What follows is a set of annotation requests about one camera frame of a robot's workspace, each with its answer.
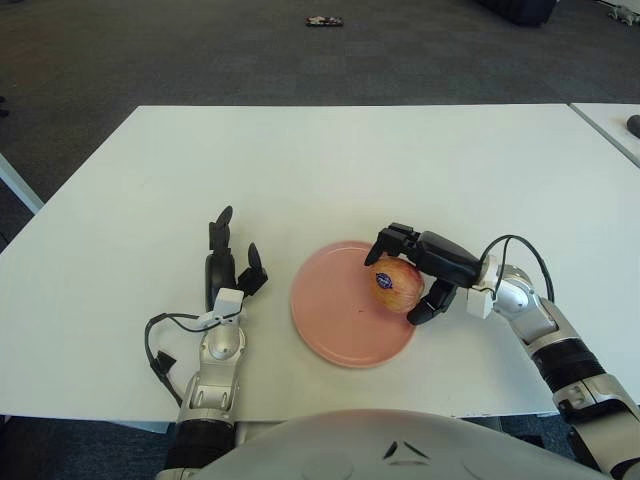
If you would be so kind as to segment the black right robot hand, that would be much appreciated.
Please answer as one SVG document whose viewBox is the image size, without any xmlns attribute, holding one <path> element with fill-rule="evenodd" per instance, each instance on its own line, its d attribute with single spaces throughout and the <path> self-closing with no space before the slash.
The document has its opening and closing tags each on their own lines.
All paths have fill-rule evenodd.
<svg viewBox="0 0 640 480">
<path fill-rule="evenodd" d="M 458 244 L 434 232 L 419 233 L 399 223 L 391 223 L 378 233 L 364 265 L 373 265 L 384 254 L 405 255 L 420 272 L 435 278 L 429 291 L 406 315 L 414 326 L 445 313 L 456 290 L 476 285 L 482 270 L 482 261 Z"/>
</svg>

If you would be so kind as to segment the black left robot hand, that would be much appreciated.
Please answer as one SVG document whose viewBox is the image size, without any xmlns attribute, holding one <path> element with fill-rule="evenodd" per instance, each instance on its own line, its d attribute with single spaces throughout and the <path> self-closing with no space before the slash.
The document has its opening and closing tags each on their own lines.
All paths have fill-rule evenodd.
<svg viewBox="0 0 640 480">
<path fill-rule="evenodd" d="M 253 296 L 268 280 L 258 249 L 248 248 L 248 267 L 236 277 L 235 259 L 229 246 L 233 208 L 225 207 L 209 223 L 210 253 L 205 260 L 205 313 L 200 317 L 206 329 L 231 324 L 242 312 L 246 297 Z"/>
</svg>

